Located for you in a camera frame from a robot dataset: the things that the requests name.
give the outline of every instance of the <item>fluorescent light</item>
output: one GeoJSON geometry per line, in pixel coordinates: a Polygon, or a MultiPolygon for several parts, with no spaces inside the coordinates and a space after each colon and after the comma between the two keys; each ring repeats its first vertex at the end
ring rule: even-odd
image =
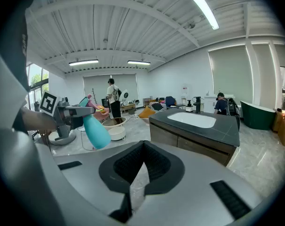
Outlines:
{"type": "Polygon", "coordinates": [[[99,60],[98,59],[94,59],[94,60],[85,60],[85,61],[80,61],[80,62],[72,62],[69,63],[70,66],[75,66],[75,65],[87,65],[87,64],[95,64],[98,63],[99,60]]]}
{"type": "Polygon", "coordinates": [[[208,19],[210,25],[213,27],[214,30],[219,28],[217,20],[215,19],[211,9],[209,8],[208,4],[205,0],[194,0],[195,3],[199,6],[199,8],[204,13],[205,17],[208,19]]]}
{"type": "Polygon", "coordinates": [[[150,65],[151,63],[149,63],[149,62],[143,62],[143,61],[132,61],[132,60],[128,60],[128,64],[132,64],[132,65],[150,65]]]}

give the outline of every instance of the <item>wall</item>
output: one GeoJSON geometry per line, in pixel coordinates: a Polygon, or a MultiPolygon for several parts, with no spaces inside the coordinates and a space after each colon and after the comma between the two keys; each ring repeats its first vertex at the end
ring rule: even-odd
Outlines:
{"type": "Polygon", "coordinates": [[[84,95],[83,77],[96,75],[114,75],[114,74],[135,74],[137,80],[138,97],[140,103],[138,107],[143,106],[143,98],[149,97],[148,72],[143,69],[98,69],[97,72],[74,72],[62,79],[56,75],[49,76],[49,91],[60,97],[68,97],[70,104],[78,104],[84,95]]]}
{"type": "Polygon", "coordinates": [[[252,43],[268,43],[271,46],[275,64],[272,72],[276,77],[275,87],[277,91],[275,106],[279,107],[281,103],[281,87],[279,85],[280,69],[278,59],[275,58],[276,52],[274,51],[275,47],[273,43],[285,44],[285,39],[281,37],[261,36],[228,40],[199,48],[178,57],[149,72],[150,87],[152,88],[151,95],[153,97],[173,96],[178,103],[181,103],[181,97],[184,96],[182,94],[182,85],[188,86],[188,99],[196,96],[204,97],[207,92],[214,94],[213,74],[208,51],[244,44],[247,48],[252,69],[253,103],[259,105],[261,98],[261,75],[252,43]]]}

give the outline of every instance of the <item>man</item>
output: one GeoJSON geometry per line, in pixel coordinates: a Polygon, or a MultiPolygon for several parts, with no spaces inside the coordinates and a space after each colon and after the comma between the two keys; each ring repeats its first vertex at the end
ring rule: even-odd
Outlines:
{"type": "Polygon", "coordinates": [[[114,79],[108,80],[109,87],[107,89],[107,96],[110,103],[112,116],[114,118],[120,117],[120,102],[119,102],[119,88],[114,84],[114,79]]]}
{"type": "Polygon", "coordinates": [[[218,101],[214,108],[214,114],[227,115],[227,100],[223,93],[218,94],[218,101]]]}

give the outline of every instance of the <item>white ceiling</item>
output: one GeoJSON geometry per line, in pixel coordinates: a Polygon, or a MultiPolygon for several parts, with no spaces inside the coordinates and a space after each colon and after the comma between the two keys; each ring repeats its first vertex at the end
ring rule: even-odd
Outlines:
{"type": "Polygon", "coordinates": [[[260,0],[206,1],[218,30],[207,19],[194,22],[202,12],[192,0],[34,0],[26,11],[28,59],[57,75],[133,67],[128,60],[151,62],[137,68],[151,70],[218,41],[285,36],[260,0]],[[196,25],[190,29],[189,24],[196,25]],[[68,65],[87,59],[99,63],[68,65]]]}

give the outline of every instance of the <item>black pants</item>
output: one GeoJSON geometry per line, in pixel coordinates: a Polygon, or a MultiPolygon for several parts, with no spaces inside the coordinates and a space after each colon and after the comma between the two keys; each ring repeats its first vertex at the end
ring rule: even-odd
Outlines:
{"type": "Polygon", "coordinates": [[[114,101],[110,104],[113,118],[120,117],[120,102],[114,101]]]}

